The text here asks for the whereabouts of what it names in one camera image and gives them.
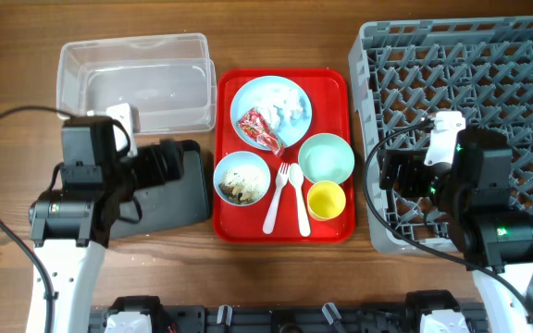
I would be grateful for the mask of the red snack wrapper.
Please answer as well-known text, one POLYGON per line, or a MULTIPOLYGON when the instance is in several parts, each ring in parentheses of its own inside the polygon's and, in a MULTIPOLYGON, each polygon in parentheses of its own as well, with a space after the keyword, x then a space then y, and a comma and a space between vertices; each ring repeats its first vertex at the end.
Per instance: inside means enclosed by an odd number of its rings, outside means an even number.
POLYGON ((237 122, 238 127, 258 144, 268 148, 274 155, 282 156, 284 144, 257 108, 247 111, 237 122))

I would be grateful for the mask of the rice and mushroom leftovers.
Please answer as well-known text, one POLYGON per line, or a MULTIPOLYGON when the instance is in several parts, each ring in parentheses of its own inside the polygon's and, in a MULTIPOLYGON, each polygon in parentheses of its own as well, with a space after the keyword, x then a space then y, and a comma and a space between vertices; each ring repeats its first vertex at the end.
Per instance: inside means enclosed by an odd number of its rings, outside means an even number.
POLYGON ((226 170, 218 187, 230 203, 247 205, 265 194, 266 185, 265 175, 257 166, 238 165, 226 170))

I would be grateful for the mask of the white napkin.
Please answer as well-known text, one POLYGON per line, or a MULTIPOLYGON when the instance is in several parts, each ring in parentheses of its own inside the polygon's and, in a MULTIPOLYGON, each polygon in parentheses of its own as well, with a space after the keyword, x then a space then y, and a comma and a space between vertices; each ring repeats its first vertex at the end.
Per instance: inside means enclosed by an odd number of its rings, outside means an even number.
POLYGON ((304 113, 299 91, 293 88, 275 88, 261 92, 254 108, 273 130, 284 123, 291 123, 304 113))

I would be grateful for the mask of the light blue bowl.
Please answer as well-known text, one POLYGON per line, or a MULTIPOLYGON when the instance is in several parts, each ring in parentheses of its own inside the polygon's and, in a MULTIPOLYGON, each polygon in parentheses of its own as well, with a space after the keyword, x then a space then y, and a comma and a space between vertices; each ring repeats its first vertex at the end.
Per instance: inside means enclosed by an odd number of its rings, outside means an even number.
POLYGON ((266 194, 270 187, 270 181, 271 181, 271 174, 269 167, 267 163, 264 161, 262 157, 255 153, 247 152, 247 151, 239 151, 231 154, 227 154, 225 157, 223 157, 215 167, 214 175, 213 175, 213 183, 214 183, 214 189, 217 192, 217 195, 220 199, 222 199, 225 203, 231 204, 233 206, 238 207, 244 207, 244 206, 250 206, 253 204, 256 204, 259 202, 266 194), (247 205, 237 205, 234 203, 230 203, 225 195, 222 193, 222 191, 219 189, 219 184, 221 183, 222 177, 227 169, 230 167, 235 167, 238 165, 254 165, 257 166, 265 175, 266 178, 266 186, 265 186, 265 194, 256 202, 252 204, 247 205))

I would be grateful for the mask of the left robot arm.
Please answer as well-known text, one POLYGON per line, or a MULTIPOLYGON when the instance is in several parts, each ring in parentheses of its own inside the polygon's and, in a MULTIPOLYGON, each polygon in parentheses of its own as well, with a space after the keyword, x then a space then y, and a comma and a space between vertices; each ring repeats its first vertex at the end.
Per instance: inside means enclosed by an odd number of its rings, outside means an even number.
POLYGON ((137 190, 164 185, 183 174, 180 143, 163 140, 134 157, 116 146, 122 124, 107 116, 72 117, 62 128, 64 160, 29 212, 37 263, 27 322, 30 332, 84 332, 93 292, 120 206, 138 204, 137 190))

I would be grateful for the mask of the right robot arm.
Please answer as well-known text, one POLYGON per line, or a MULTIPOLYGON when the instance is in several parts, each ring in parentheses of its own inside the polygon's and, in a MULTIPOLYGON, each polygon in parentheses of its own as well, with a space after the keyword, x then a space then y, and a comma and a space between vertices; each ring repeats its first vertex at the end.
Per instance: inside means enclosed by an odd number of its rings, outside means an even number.
POLYGON ((533 217, 510 205, 513 151, 505 135, 462 129, 440 156, 390 150, 370 154, 382 164, 380 187, 427 197, 452 223, 449 237, 471 271, 494 332, 533 332, 533 217))

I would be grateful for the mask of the mint green bowl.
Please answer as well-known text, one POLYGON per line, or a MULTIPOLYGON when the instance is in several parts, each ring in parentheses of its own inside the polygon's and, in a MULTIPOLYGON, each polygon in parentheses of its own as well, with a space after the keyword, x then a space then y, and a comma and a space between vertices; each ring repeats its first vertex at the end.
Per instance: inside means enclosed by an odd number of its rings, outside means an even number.
POLYGON ((318 133, 301 146, 298 164, 312 183, 327 180, 341 184, 352 174, 355 157, 351 145, 332 133, 318 133))

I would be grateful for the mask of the yellow cup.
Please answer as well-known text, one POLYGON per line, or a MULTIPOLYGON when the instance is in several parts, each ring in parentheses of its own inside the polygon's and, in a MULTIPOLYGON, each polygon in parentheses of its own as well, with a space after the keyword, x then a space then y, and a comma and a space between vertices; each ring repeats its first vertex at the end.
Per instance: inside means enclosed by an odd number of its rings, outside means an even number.
POLYGON ((319 181, 307 193, 308 214, 317 221, 328 221, 338 217, 345 206, 344 190, 335 182, 319 181))

